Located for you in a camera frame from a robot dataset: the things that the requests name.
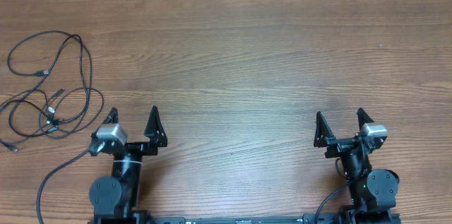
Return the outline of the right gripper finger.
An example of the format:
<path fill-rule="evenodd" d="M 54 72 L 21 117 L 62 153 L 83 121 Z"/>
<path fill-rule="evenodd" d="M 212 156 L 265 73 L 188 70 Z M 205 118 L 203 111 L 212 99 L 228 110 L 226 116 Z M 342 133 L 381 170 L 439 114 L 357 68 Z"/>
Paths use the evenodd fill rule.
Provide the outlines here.
<path fill-rule="evenodd" d="M 335 135 L 332 132 L 326 118 L 322 111 L 316 113 L 316 131 L 314 136 L 314 147 L 323 148 L 327 147 L 332 141 L 335 140 Z"/>
<path fill-rule="evenodd" d="M 374 123 L 374 120 L 364 111 L 362 107 L 357 110 L 357 118 L 359 129 L 362 129 L 367 123 Z"/>

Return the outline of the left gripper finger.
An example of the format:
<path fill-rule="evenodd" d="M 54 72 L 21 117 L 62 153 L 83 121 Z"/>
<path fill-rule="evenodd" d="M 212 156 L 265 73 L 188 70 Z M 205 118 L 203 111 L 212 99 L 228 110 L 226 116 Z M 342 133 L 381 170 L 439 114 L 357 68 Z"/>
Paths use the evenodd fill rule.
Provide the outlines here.
<path fill-rule="evenodd" d="M 117 108 L 113 107 L 108 115 L 106 116 L 106 118 L 104 119 L 104 121 L 102 122 L 103 124 L 117 124 L 119 122 L 119 114 L 118 114 L 118 110 Z"/>
<path fill-rule="evenodd" d="M 163 129 L 158 108 L 155 105 L 151 107 L 150 115 L 143 135 L 149 138 L 152 145 L 156 147 L 167 147 L 167 134 Z"/>

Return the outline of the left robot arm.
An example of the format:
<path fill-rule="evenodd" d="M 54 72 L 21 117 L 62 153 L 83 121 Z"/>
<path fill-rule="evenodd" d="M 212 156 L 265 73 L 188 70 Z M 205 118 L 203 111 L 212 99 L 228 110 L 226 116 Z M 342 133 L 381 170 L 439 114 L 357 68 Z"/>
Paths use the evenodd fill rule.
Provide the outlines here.
<path fill-rule="evenodd" d="M 88 152 L 92 156 L 105 153 L 113 156 L 112 173 L 96 179 L 89 191 L 93 205 L 92 223 L 154 223 L 147 210 L 138 210 L 141 168 L 144 156 L 158 154 L 167 146 L 167 134 L 160 121 L 158 108 L 152 106 L 143 133 L 146 141 L 130 142 L 119 123 L 113 107 L 103 123 L 91 134 Z"/>

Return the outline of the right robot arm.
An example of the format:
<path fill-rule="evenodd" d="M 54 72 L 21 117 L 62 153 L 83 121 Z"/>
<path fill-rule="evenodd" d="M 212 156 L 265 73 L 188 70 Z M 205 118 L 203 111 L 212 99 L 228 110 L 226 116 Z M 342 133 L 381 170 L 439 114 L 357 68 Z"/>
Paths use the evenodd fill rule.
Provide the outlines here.
<path fill-rule="evenodd" d="M 375 122 L 362 108 L 357 110 L 359 131 L 350 138 L 336 138 L 321 111 L 316 113 L 314 147 L 325 148 L 326 158 L 341 163 L 336 172 L 345 184 L 329 194 L 317 208 L 313 223 L 400 223 L 396 206 L 399 176 L 392 170 L 374 169 L 369 154 L 382 147 L 388 129 Z M 333 197 L 347 189 L 351 204 L 341 206 L 337 213 L 322 214 L 322 209 Z"/>

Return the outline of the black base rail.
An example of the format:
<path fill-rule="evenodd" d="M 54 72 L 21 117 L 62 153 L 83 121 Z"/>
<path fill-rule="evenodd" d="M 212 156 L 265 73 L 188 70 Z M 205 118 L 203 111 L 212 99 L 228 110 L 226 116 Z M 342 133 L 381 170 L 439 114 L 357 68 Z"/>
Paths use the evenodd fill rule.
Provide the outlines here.
<path fill-rule="evenodd" d="M 183 217 L 165 217 L 154 218 L 150 216 L 149 212 L 139 213 L 136 217 L 132 218 L 93 218 L 89 220 L 89 224 L 94 223 L 148 223 L 148 224 L 314 224 L 315 214 L 305 213 L 303 216 L 297 217 L 264 217 L 264 218 L 198 218 L 198 219 L 185 219 Z M 356 216 L 357 219 L 354 223 L 391 223 L 401 224 L 402 221 L 398 214 L 393 214 L 391 220 L 388 217 L 376 217 L 376 216 Z M 349 223 L 342 219 L 337 213 L 321 213 L 317 222 L 319 224 L 339 224 Z"/>

